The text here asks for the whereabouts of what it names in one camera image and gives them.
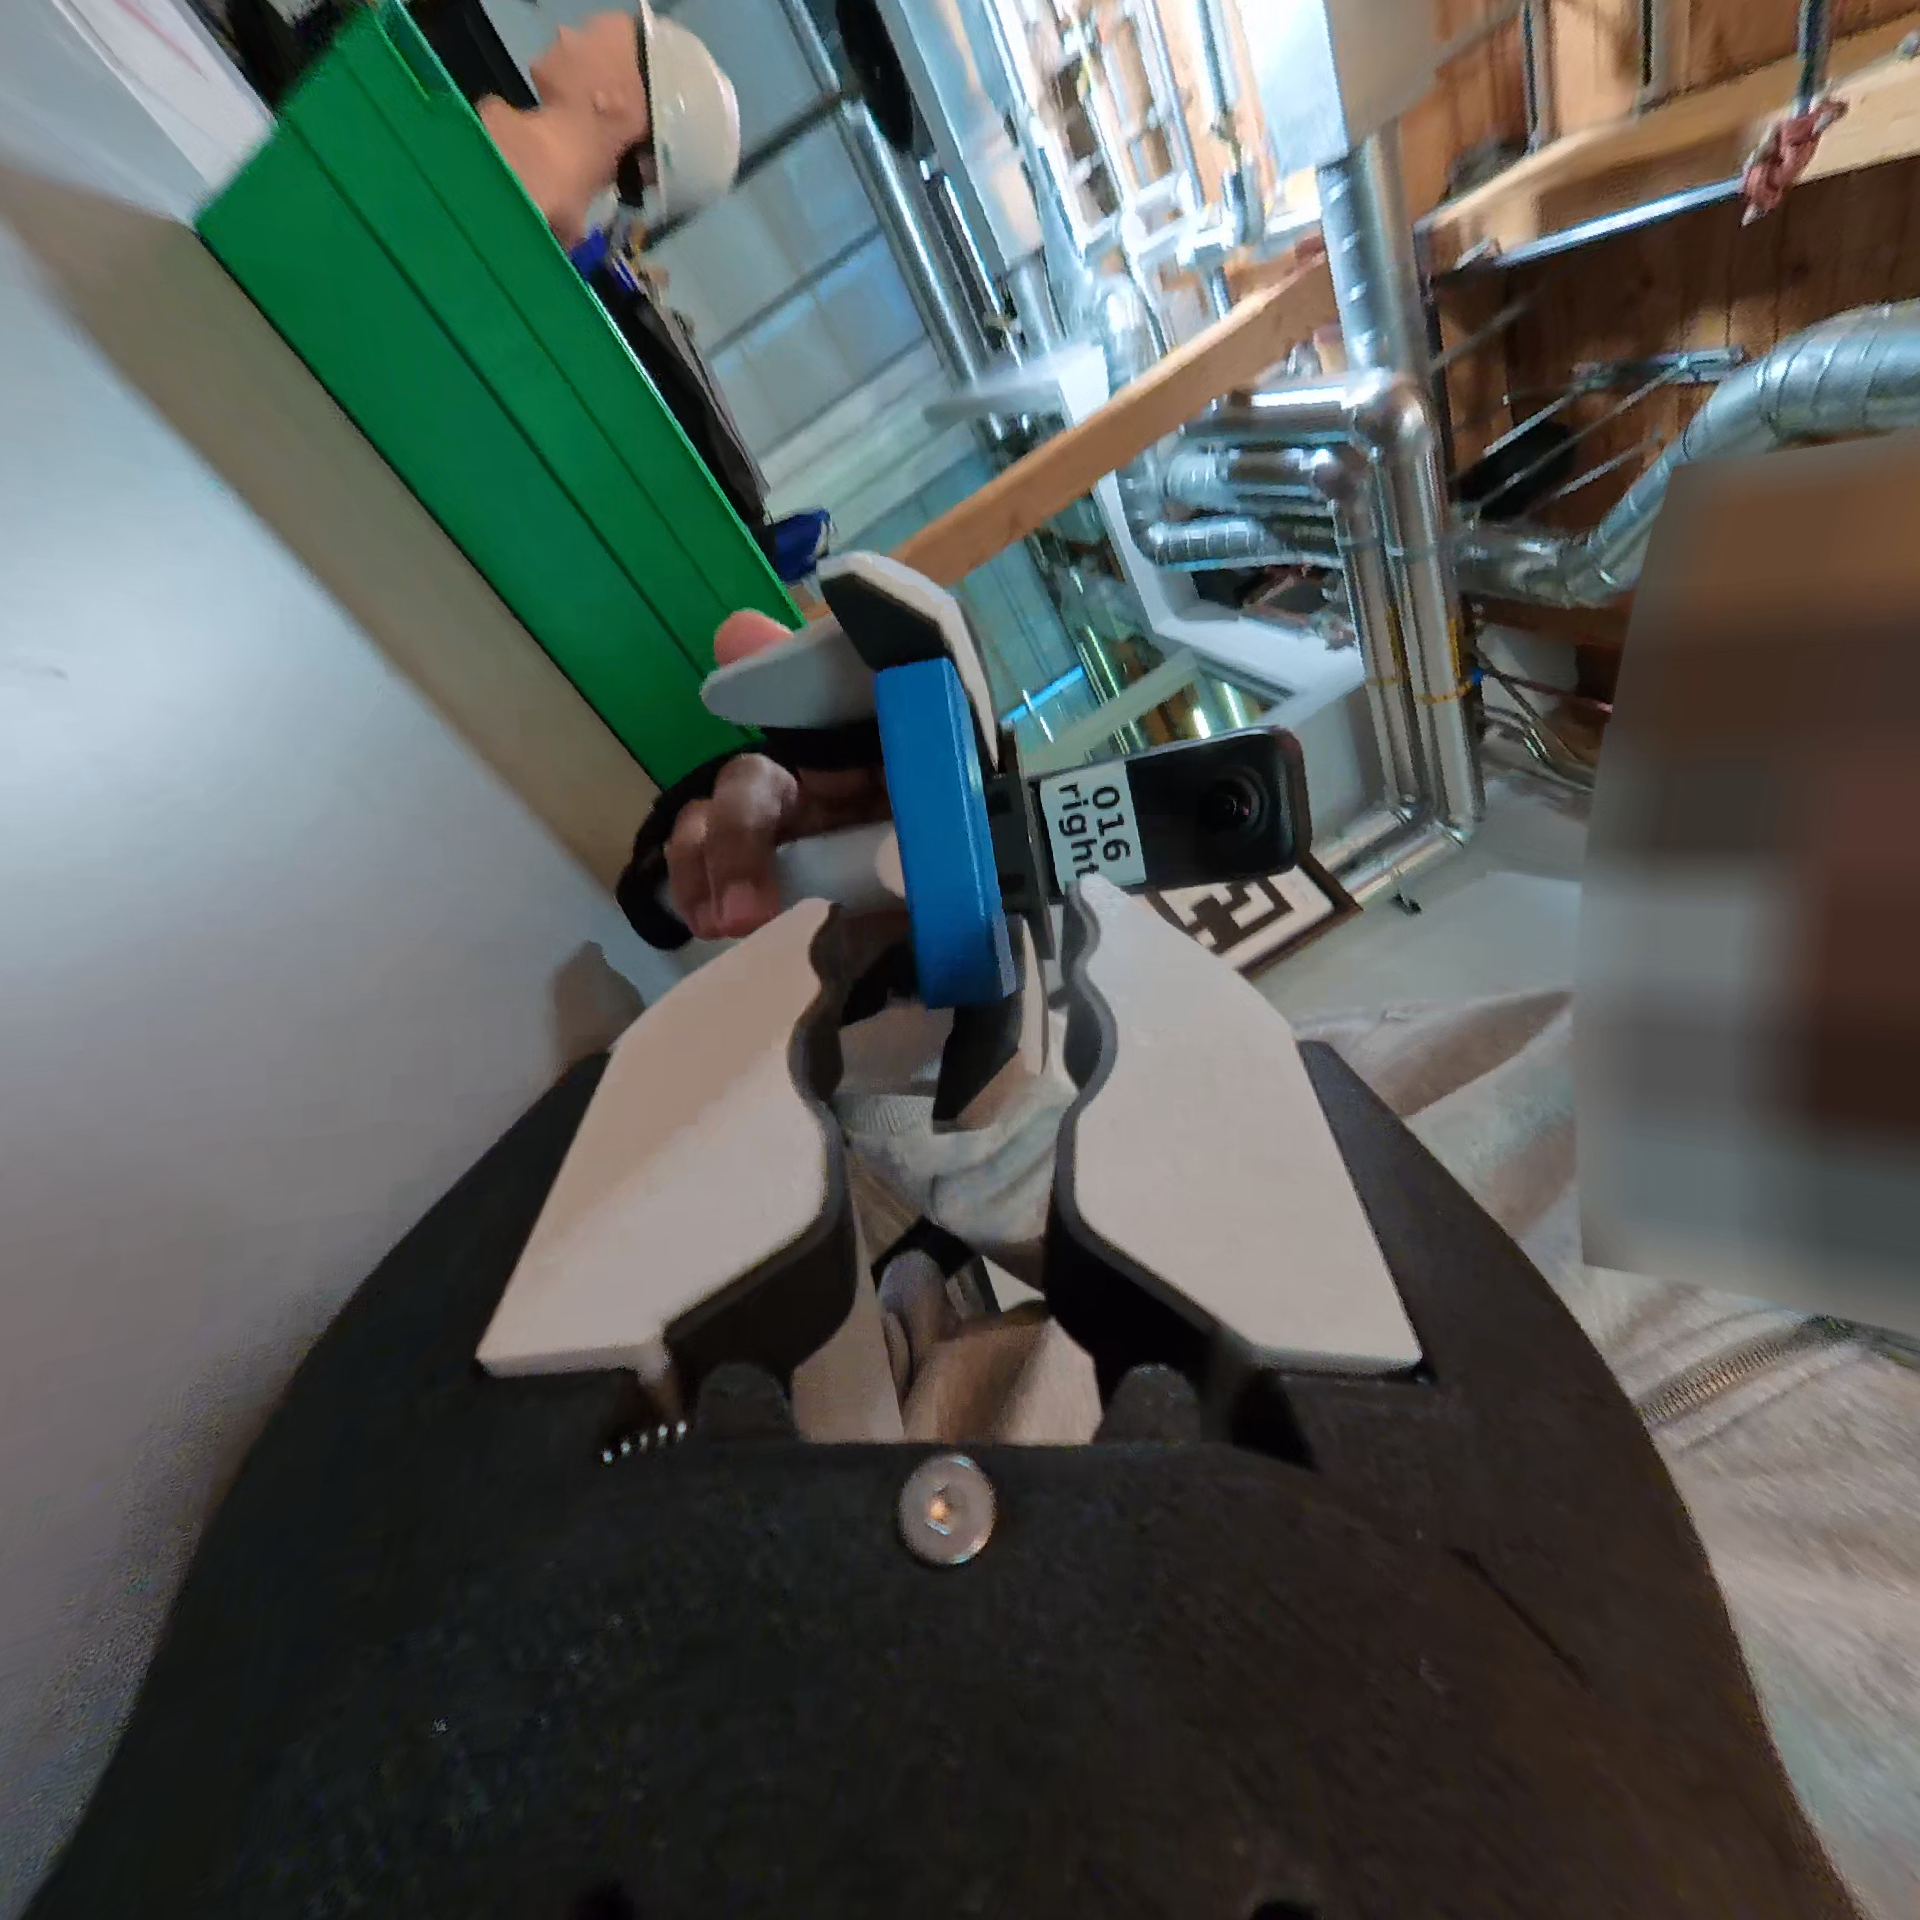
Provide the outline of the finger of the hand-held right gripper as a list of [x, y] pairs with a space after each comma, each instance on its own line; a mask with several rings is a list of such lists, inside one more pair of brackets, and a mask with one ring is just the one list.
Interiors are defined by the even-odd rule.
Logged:
[[844, 637], [873, 671], [947, 658], [974, 707], [978, 749], [983, 753], [1004, 752], [974, 625], [947, 587], [899, 559], [846, 553], [820, 567], [820, 591]]
[[834, 732], [875, 717], [875, 668], [841, 621], [723, 621], [703, 706], [758, 732]]

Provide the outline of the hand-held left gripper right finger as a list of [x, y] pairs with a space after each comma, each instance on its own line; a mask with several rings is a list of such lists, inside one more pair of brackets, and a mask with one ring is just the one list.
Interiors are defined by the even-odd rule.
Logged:
[[1385, 1377], [1424, 1357], [1291, 1023], [1107, 879], [1066, 905], [1044, 1283], [1087, 1352]]

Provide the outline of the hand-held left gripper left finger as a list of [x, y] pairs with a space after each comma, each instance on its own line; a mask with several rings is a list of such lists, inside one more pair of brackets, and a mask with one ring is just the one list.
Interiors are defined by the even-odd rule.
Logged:
[[628, 1371], [675, 1409], [725, 1365], [793, 1382], [855, 1303], [844, 910], [806, 898], [612, 1049], [477, 1343], [494, 1377]]

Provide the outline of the blue notched block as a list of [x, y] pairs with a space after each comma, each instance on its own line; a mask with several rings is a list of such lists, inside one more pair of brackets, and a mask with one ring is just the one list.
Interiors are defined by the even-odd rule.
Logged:
[[875, 717], [921, 998], [930, 1010], [998, 1002], [1017, 990], [1017, 956], [956, 667], [883, 668]]

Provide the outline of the person's right hand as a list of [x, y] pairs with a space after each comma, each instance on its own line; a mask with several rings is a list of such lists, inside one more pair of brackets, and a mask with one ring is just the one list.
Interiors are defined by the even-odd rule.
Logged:
[[674, 914], [700, 939], [741, 939], [781, 910], [784, 846], [885, 815], [880, 753], [846, 767], [786, 767], [771, 753], [736, 753], [712, 793], [694, 801], [669, 830], [663, 859]]

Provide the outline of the framed marker sign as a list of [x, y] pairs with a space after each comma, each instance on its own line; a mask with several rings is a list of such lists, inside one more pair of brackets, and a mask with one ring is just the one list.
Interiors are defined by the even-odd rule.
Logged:
[[1143, 902], [1240, 975], [1261, 975], [1359, 914], [1351, 894], [1313, 863], [1263, 879], [1154, 888]]

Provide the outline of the slanted wooden beam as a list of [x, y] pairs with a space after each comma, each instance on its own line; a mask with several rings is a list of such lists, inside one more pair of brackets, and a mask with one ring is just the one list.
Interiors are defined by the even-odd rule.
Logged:
[[1326, 245], [1311, 238], [1263, 267], [1247, 297], [1204, 332], [1166, 351], [1091, 417], [1017, 460], [891, 554], [934, 583], [953, 587], [1219, 399], [1255, 390], [1291, 345], [1331, 320], [1331, 267]]

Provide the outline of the person's grey sweatshirt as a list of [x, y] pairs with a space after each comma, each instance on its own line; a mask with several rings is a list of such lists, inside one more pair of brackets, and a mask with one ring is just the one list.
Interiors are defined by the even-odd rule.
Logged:
[[[1708, 1547], [1791, 1778], [1871, 1918], [1918, 1918], [1918, 1344], [1576, 1259], [1571, 991], [1417, 1002], [1301, 1033], [1403, 1120], [1523, 1244], [1642, 1413]], [[947, 1018], [844, 1033], [836, 1094], [880, 1234], [930, 1219], [1038, 1273], [1056, 1126], [1042, 1081], [987, 1134], [937, 1139]], [[929, 1259], [883, 1280], [904, 1434], [1087, 1442], [1091, 1355], [1038, 1310], [964, 1322]]]

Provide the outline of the silver pipe bundle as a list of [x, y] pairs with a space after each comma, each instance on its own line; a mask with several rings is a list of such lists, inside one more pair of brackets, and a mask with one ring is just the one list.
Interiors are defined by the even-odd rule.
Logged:
[[1330, 504], [1387, 801], [1322, 865], [1373, 902], [1466, 846], [1483, 824], [1460, 597], [1596, 611], [1638, 583], [1673, 481], [1808, 442], [1918, 424], [1918, 305], [1871, 305], [1791, 336], [1718, 384], [1629, 494], [1576, 539], [1457, 522], [1417, 345], [1413, 230], [1385, 135], [1316, 170], [1326, 261], [1351, 370], [1219, 400], [1180, 454], [1151, 462], [1151, 499], [1186, 484], [1219, 517], [1139, 531], [1154, 562], [1209, 571], [1281, 562], [1284, 484]]

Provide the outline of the green plastic bin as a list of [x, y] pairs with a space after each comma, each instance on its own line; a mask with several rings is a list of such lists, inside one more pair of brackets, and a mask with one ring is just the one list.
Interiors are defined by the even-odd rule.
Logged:
[[193, 230], [646, 778], [758, 749], [703, 703], [712, 637], [796, 611], [402, 4]]

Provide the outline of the white hard hat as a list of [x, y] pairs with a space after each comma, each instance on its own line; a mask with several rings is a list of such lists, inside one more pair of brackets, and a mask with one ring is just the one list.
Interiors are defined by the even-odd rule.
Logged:
[[637, 8], [646, 131], [621, 161], [617, 191], [653, 230], [725, 198], [741, 168], [738, 96], [710, 46], [649, 4]]

